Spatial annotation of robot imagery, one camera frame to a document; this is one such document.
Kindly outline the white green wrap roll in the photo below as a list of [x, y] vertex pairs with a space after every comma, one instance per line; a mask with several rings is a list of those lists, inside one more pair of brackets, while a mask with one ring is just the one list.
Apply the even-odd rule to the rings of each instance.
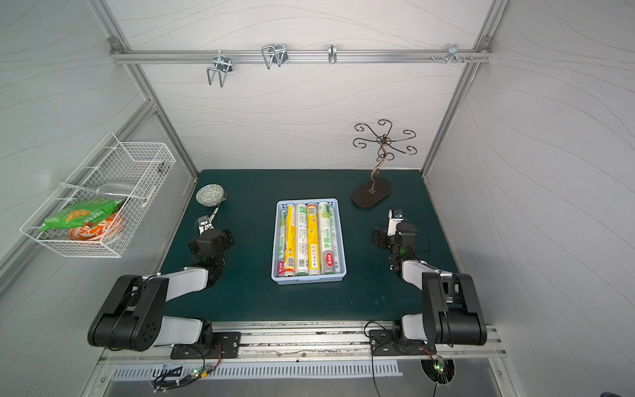
[[277, 265], [276, 275], [282, 277], [284, 273], [284, 253], [285, 253], [285, 230], [286, 230], [286, 215], [285, 211], [280, 212], [279, 217], [279, 235], [277, 242]]
[[296, 205], [297, 211], [297, 276], [309, 274], [309, 237], [308, 237], [308, 209], [304, 203]]

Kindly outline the clear wrap roll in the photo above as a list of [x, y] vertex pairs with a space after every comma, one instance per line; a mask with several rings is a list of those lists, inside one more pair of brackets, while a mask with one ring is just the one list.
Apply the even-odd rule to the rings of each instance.
[[335, 248], [332, 239], [333, 216], [331, 206], [322, 201], [317, 204], [321, 271], [323, 275], [335, 273]]

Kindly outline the yellow wrap roll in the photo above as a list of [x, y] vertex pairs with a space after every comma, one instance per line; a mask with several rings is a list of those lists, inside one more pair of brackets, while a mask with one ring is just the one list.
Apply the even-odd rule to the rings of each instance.
[[309, 275], [318, 276], [320, 270], [319, 236], [318, 236], [318, 207], [315, 203], [307, 206], [308, 234], [309, 234]]
[[296, 273], [296, 209], [289, 204], [285, 225], [285, 252], [283, 276], [291, 277]]

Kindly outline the light blue plastic basket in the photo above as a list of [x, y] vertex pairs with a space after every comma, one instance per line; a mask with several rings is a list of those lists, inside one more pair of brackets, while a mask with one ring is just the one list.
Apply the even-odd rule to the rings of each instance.
[[335, 198], [276, 205], [271, 279], [279, 286], [342, 281], [347, 274]]

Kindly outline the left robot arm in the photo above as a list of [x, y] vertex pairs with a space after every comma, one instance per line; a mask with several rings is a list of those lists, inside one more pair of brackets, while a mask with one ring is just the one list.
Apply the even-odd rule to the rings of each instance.
[[167, 316], [165, 306], [213, 287], [223, 274], [224, 253], [234, 244], [229, 229], [210, 228], [189, 243], [193, 266], [169, 274], [119, 277], [89, 327], [89, 345], [135, 352], [185, 345], [210, 353], [216, 347], [211, 322]]

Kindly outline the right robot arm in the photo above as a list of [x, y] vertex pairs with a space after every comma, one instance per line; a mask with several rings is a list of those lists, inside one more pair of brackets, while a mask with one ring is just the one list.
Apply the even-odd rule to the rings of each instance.
[[385, 230], [372, 229], [372, 244], [390, 252], [390, 270], [421, 292], [422, 312], [405, 314], [394, 322], [395, 338], [430, 353], [436, 352], [438, 344], [485, 345], [487, 325], [473, 278], [418, 258], [416, 235], [415, 226], [404, 220], [391, 220]]

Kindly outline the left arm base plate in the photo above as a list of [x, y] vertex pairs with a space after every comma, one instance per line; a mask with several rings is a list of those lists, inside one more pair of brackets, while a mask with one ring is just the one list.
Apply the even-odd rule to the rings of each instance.
[[241, 342], [240, 332], [214, 332], [204, 334], [194, 344], [175, 345], [172, 360], [233, 359], [237, 358]]

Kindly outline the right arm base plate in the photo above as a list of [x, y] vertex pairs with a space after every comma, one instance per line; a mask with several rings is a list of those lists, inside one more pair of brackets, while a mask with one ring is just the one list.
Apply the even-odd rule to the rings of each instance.
[[422, 341], [406, 341], [398, 339], [392, 331], [375, 329], [365, 331], [370, 342], [370, 352], [373, 357], [397, 356], [435, 356], [436, 348], [426, 348]]

